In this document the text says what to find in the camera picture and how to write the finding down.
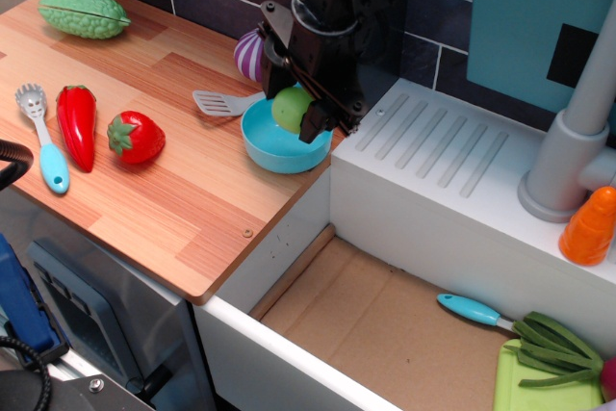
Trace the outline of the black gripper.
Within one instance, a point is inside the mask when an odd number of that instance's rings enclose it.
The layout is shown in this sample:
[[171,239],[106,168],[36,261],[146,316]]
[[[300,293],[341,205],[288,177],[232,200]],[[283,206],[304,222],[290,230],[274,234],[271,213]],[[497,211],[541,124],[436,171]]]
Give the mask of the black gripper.
[[312,96],[300,123],[299,139],[305,143],[336,127],[347,135],[355,132],[368,108],[358,78],[352,5],[294,0],[287,8],[269,0],[261,13],[265,97],[273,99],[296,83]]

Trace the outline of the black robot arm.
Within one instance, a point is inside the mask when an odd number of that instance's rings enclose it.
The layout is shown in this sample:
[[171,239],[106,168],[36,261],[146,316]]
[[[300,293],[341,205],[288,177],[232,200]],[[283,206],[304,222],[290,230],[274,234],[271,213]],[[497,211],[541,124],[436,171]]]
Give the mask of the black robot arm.
[[262,86],[273,98],[301,85],[312,97],[299,126],[309,143],[355,132],[398,79],[407,0],[291,0],[261,6]]

